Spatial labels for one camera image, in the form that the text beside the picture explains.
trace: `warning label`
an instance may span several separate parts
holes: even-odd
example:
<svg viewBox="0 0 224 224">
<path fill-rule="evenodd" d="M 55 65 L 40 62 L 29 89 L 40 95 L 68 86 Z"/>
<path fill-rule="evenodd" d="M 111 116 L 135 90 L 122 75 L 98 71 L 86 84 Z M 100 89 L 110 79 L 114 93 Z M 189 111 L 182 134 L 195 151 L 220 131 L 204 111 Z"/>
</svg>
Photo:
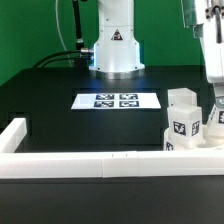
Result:
<svg viewBox="0 0 224 224">
<path fill-rule="evenodd" d="M 113 35 L 113 37 L 111 38 L 111 40 L 123 40 L 120 31 L 117 29 Z"/>
</svg>

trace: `black tabletop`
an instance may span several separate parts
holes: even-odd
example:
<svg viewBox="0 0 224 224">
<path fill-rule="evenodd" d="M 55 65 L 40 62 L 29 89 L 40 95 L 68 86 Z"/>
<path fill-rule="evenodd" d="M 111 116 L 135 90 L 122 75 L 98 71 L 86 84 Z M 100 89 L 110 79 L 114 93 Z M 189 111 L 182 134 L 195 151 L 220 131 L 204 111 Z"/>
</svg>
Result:
<svg viewBox="0 0 224 224">
<path fill-rule="evenodd" d="M 26 117 L 20 152 L 162 149 L 167 89 L 214 103 L 203 67 L 150 67 L 132 80 L 90 78 L 86 69 L 27 69 L 0 87 L 0 127 Z M 155 92 L 160 110 L 72 111 L 78 93 Z M 223 176 L 0 180 L 0 223 L 223 224 Z"/>
<path fill-rule="evenodd" d="M 161 150 L 167 89 L 183 87 L 198 94 L 206 120 L 214 99 L 199 66 L 149 67 L 129 80 L 91 78 L 87 69 L 27 69 L 0 87 L 0 127 L 27 118 L 18 152 Z M 79 93 L 156 93 L 162 108 L 71 110 Z"/>
</svg>

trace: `white border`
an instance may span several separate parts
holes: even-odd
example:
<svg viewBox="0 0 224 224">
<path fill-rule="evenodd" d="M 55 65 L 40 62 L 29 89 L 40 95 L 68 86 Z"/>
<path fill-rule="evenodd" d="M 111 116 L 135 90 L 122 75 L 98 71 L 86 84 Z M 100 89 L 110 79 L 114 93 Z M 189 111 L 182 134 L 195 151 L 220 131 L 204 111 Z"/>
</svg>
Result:
<svg viewBox="0 0 224 224">
<path fill-rule="evenodd" d="M 15 122 L 0 135 L 1 140 L 9 129 L 14 130 L 12 136 L 21 130 L 26 133 L 25 119 Z M 15 154 L 14 151 L 0 153 L 0 179 L 224 175 L 224 150 Z"/>
</svg>

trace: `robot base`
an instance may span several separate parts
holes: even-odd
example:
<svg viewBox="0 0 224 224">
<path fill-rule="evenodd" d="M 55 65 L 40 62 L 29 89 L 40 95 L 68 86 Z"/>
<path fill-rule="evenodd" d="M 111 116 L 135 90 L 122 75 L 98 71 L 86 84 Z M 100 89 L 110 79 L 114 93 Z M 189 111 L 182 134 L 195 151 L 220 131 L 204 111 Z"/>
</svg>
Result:
<svg viewBox="0 0 224 224">
<path fill-rule="evenodd" d="M 95 70 L 90 70 L 90 75 L 92 77 L 98 77 L 102 79 L 133 79 L 145 74 L 145 69 L 139 69 L 130 72 L 100 72 Z"/>
</svg>

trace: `green wall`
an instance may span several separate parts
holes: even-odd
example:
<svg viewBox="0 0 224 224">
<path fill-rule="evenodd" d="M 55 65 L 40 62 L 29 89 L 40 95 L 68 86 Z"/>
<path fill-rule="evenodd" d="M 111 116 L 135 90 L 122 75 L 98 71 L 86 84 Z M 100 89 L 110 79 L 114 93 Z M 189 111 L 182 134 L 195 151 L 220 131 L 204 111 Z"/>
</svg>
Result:
<svg viewBox="0 0 224 224">
<path fill-rule="evenodd" d="M 80 8 L 83 36 L 91 47 L 98 37 L 97 0 L 80 2 Z M 72 1 L 59 0 L 59 9 L 65 43 L 74 49 Z M 181 0 L 135 0 L 135 37 L 146 65 L 203 63 L 199 41 L 193 39 L 191 29 L 183 27 Z M 62 50 L 55 0 L 0 1 L 0 85 L 21 69 Z"/>
</svg>

